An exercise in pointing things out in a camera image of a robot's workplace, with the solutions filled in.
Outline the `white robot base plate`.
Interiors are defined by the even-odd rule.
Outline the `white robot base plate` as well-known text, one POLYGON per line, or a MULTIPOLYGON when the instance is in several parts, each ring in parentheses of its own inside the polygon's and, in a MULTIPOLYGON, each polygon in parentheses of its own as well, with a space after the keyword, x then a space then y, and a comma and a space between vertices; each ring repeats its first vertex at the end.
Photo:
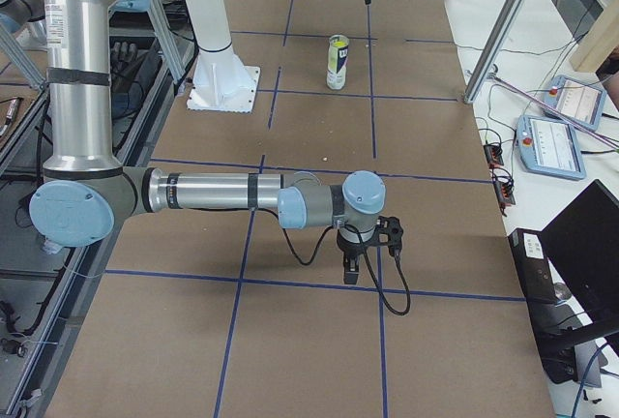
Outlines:
POLYGON ((213 64, 210 69, 197 65, 187 100, 189 110, 250 113, 254 106, 261 70, 241 66, 241 76, 222 73, 213 64))

